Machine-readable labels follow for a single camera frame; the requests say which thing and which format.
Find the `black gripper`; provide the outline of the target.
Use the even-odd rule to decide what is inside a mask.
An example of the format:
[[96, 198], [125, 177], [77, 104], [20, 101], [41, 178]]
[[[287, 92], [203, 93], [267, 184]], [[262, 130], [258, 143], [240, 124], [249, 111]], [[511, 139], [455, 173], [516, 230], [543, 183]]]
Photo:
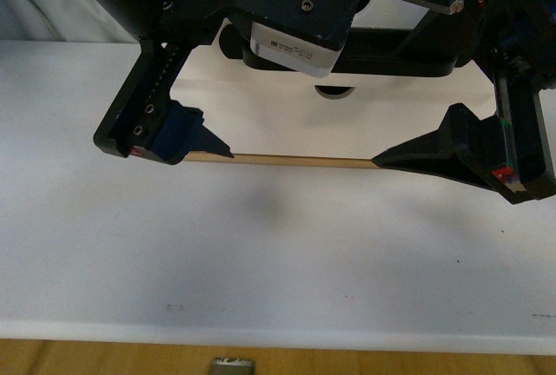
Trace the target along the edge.
[[[160, 162], [152, 143], [169, 91], [191, 51], [218, 34], [248, 66], [288, 70], [251, 51], [251, 22], [235, 0], [97, 2], [141, 46], [94, 135], [107, 154]], [[492, 190], [513, 204], [553, 196], [539, 93], [555, 85], [555, 0], [360, 0], [331, 73], [436, 77], [469, 62], [493, 83], [495, 114], [481, 120], [456, 103], [438, 129], [372, 163]]]

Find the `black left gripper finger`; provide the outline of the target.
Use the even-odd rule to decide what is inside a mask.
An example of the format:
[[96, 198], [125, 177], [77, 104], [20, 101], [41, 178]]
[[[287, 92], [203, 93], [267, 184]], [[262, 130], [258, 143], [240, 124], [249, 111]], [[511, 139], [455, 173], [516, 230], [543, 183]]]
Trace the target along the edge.
[[234, 158], [230, 146], [204, 125], [203, 112], [171, 101], [168, 113], [152, 143], [152, 153], [160, 162], [177, 164], [190, 152], [204, 152]]

